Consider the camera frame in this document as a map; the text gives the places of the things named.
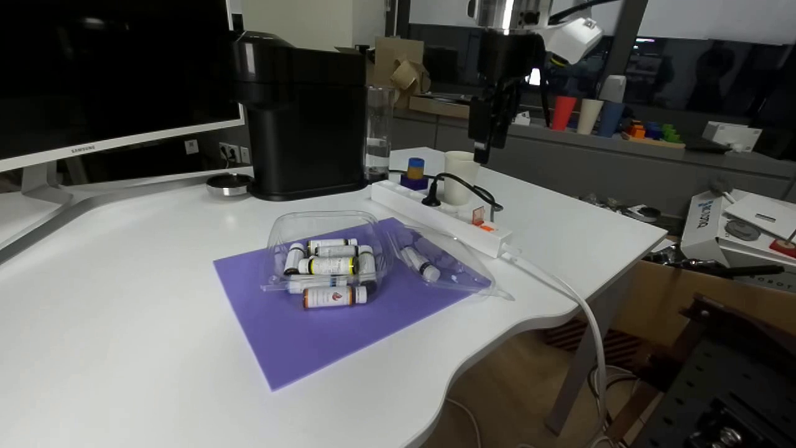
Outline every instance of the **table leg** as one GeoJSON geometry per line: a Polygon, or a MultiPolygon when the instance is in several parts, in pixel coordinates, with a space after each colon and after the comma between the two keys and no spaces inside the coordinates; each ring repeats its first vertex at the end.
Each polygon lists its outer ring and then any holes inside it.
{"type": "MultiPolygon", "coordinates": [[[[630,289],[630,275],[620,275],[617,280],[612,280],[606,289],[601,289],[598,295],[595,295],[589,303],[591,303],[591,312],[598,322],[598,331],[601,336],[606,334],[610,323],[615,322],[620,307],[621,307],[621,299],[627,295],[627,289],[630,289]]],[[[589,371],[595,369],[595,340],[591,340],[591,331],[587,328],[585,336],[579,338],[579,346],[576,346],[576,354],[572,358],[572,366],[569,366],[569,374],[555,399],[555,406],[547,415],[547,429],[551,434],[562,434],[566,417],[569,417],[569,411],[576,400],[576,394],[582,387],[582,384],[587,380],[589,371]]]]}

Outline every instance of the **purple mat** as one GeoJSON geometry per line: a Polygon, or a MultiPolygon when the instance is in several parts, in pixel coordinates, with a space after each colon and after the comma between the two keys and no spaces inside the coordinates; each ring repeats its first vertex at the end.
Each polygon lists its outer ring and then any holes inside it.
{"type": "MultiPolygon", "coordinates": [[[[394,219],[377,222],[375,231],[401,233],[401,239],[411,233],[418,239],[418,233],[408,231],[394,219]]],[[[467,295],[467,290],[431,289],[416,272],[394,262],[390,251],[387,256],[392,258],[390,274],[377,287],[375,300],[356,309],[322,312],[304,312],[301,295],[265,294],[261,289],[263,269],[271,266],[265,262],[273,258],[273,249],[214,262],[228,303],[273,391],[467,295]]],[[[458,264],[458,269],[467,272],[478,289],[489,284],[462,264],[458,264]]]]}

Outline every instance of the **clear plastic container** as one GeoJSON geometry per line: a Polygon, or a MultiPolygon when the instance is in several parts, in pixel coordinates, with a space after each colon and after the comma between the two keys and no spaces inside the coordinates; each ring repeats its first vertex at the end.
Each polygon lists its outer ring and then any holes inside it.
{"type": "Polygon", "coordinates": [[[263,290],[288,290],[286,258],[291,243],[309,247],[312,239],[356,239],[373,249],[377,284],[401,269],[423,279],[431,289],[483,290],[493,275],[475,254],[452,237],[431,227],[406,227],[397,219],[375,222],[365,212],[295,212],[273,222],[265,256],[263,290]]]}

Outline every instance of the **computer monitor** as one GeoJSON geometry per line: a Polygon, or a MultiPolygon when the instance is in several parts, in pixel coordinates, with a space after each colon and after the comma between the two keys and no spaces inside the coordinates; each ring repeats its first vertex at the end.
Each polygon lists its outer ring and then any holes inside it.
{"type": "Polygon", "coordinates": [[[1,0],[0,172],[240,127],[223,0],[1,0]]]}

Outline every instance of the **white cup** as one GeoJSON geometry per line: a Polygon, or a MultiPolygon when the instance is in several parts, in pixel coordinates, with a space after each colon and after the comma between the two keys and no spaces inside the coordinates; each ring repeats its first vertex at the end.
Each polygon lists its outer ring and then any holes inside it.
{"type": "Polygon", "coordinates": [[[591,135],[598,109],[601,109],[601,100],[579,101],[576,135],[591,135]]]}
{"type": "MultiPolygon", "coordinates": [[[[478,161],[472,151],[445,151],[445,172],[460,176],[467,185],[478,182],[478,161]]],[[[472,192],[455,178],[445,178],[443,202],[445,205],[467,205],[472,192]]]]}

